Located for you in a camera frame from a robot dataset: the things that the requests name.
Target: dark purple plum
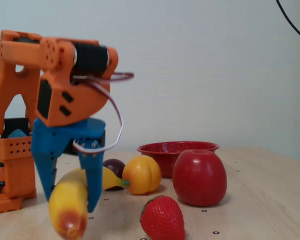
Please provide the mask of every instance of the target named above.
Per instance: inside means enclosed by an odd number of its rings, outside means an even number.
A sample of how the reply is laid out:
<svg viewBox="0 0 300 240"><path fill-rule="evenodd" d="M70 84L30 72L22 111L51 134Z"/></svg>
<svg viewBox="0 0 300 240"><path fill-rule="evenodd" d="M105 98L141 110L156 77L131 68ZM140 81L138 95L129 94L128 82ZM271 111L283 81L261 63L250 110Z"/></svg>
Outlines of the dark purple plum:
<svg viewBox="0 0 300 240"><path fill-rule="evenodd" d="M112 172L114 172L114 174L118 178L122 179L122 173L126 166L122 161L120 161L119 159L115 159L115 158L107 159L103 162L103 166L110 169ZM124 188L121 186L114 186L114 187L108 188L107 190L108 191L117 191L117 190L122 190L122 189L124 189Z"/></svg>

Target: toy banana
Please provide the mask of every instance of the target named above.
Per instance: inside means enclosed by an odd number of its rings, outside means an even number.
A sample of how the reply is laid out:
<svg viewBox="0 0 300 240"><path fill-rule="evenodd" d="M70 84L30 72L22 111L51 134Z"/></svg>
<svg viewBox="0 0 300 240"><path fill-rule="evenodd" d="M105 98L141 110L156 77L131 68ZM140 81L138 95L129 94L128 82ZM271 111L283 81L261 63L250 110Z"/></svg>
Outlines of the toy banana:
<svg viewBox="0 0 300 240"><path fill-rule="evenodd" d="M110 169L102 168L102 188L129 187L130 182L118 178ZM54 230L65 240L83 237L88 221L88 190L84 169L65 174L54 187L49 199L49 214Z"/></svg>

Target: wire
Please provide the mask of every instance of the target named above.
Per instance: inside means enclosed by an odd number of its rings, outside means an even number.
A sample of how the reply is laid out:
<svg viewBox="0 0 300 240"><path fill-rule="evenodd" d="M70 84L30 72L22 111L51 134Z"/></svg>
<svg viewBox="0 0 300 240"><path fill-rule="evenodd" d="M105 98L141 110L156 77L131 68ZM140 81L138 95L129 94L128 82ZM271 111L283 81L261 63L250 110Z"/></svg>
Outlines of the wire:
<svg viewBox="0 0 300 240"><path fill-rule="evenodd" d="M281 12L283 13L285 19L288 21L288 23L291 25L291 27L300 35L300 31L296 28L296 26L290 21L289 17L287 16L285 10L283 9L283 7L281 6L281 3L279 2L279 0L276 0L276 3L278 4Z"/></svg>
<svg viewBox="0 0 300 240"><path fill-rule="evenodd" d="M119 135L116 139L116 141L108 146L104 146L104 147L100 147L100 148L96 148L96 149L93 149L93 148L85 148L83 146L80 146L76 140L73 140L73 147L78 150L79 152L81 153L84 153L84 154L97 154L97 153L102 153L104 151L107 151L109 149L112 149L114 148L119 140L120 140L120 137L121 137L121 134L122 134L122 131L123 131L123 128L124 128L124 121L123 121L123 118L122 118L122 115L119 111L119 108L116 104L116 101L113 99L113 97L109 94L109 92L104 89L100 84L98 84L97 82L95 81L91 81L91 80L88 80L88 79L81 79L81 80L78 80L79 83L83 83L83 84L87 84L89 86L91 86L92 88L94 88L96 91L100 91L102 92L104 95L106 95L109 100L111 101L112 105L114 106L115 110L116 110L116 113L119 117L119 121L120 121L120 124L121 124L121 128L120 128L120 132L119 132Z"/></svg>

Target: toy apple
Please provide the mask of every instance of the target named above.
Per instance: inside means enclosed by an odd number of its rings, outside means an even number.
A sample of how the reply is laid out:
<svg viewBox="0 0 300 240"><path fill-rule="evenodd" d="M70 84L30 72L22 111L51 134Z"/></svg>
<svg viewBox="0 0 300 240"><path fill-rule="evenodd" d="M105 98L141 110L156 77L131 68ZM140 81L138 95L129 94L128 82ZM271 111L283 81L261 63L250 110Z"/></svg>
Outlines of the toy apple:
<svg viewBox="0 0 300 240"><path fill-rule="evenodd" d="M207 207L220 202L227 191L227 174L221 159L208 150L185 150L172 172L175 193L189 205Z"/></svg>

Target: bowl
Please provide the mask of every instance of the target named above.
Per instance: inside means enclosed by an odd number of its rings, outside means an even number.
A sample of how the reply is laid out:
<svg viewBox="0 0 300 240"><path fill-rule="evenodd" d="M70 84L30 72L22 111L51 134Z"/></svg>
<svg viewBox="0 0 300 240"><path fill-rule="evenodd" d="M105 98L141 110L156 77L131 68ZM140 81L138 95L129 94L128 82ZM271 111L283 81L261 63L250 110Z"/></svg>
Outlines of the bowl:
<svg viewBox="0 0 300 240"><path fill-rule="evenodd" d="M219 148L218 144L207 141L166 141L139 146L141 155L153 158L161 169L163 178L172 178L175 162L185 150L208 150L213 153Z"/></svg>

